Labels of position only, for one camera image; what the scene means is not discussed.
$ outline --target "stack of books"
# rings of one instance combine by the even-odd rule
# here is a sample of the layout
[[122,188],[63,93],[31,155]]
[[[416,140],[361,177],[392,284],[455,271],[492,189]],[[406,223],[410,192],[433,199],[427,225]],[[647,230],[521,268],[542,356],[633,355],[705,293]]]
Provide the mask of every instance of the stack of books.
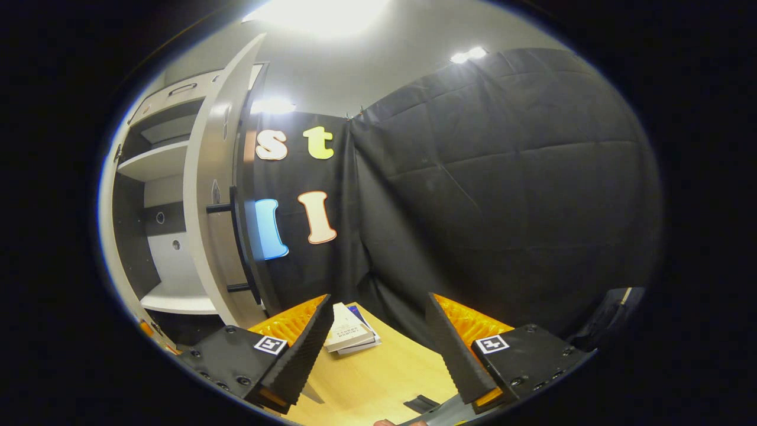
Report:
[[381,338],[360,314],[357,306],[334,304],[334,324],[323,345],[339,355],[357,352],[381,344]]

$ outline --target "hand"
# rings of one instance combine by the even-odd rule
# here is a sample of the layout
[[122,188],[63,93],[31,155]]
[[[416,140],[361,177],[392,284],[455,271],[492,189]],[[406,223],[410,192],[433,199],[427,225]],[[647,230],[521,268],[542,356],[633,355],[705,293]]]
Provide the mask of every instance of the hand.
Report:
[[[397,426],[397,425],[392,423],[389,420],[379,420],[376,423],[374,423],[373,426]],[[416,421],[415,423],[412,423],[410,426],[428,426],[428,423],[426,423],[424,420],[421,420],[421,421]]]

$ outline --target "black curtain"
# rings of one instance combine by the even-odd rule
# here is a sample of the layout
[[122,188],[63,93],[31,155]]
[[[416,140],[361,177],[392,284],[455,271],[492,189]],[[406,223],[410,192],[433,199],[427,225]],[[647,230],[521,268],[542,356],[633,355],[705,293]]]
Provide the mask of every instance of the black curtain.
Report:
[[[317,125],[334,134],[329,160],[310,157],[301,136]],[[283,308],[333,293],[432,347],[423,311],[432,291],[564,336],[607,290],[645,286],[659,256],[649,141],[618,92],[571,52],[489,54],[348,122],[267,115],[263,129],[288,137],[287,158],[255,168],[256,198],[279,200],[290,248],[267,262]],[[318,246],[297,201],[309,190],[329,194],[338,233]]]

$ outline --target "cabinet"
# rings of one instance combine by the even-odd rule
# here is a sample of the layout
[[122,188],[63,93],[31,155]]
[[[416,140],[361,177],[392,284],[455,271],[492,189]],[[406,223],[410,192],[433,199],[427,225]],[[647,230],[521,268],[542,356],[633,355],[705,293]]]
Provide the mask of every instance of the cabinet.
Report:
[[98,226],[107,269],[127,310],[172,352],[155,312],[218,315],[239,327],[265,319],[251,292],[227,290],[246,282],[228,214],[205,213],[229,202],[236,124],[264,36],[222,70],[143,95],[104,161]]

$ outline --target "table surface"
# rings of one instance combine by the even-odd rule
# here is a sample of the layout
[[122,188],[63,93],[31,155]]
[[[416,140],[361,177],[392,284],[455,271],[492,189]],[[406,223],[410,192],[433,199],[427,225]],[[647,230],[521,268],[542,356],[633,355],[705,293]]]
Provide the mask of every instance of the table surface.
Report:
[[437,403],[457,394],[441,355],[398,333],[362,306],[350,305],[358,306],[382,343],[342,356],[321,348],[308,383],[324,403],[300,395],[283,418],[307,426],[372,426],[382,419],[400,424],[419,415],[403,405],[419,394]]

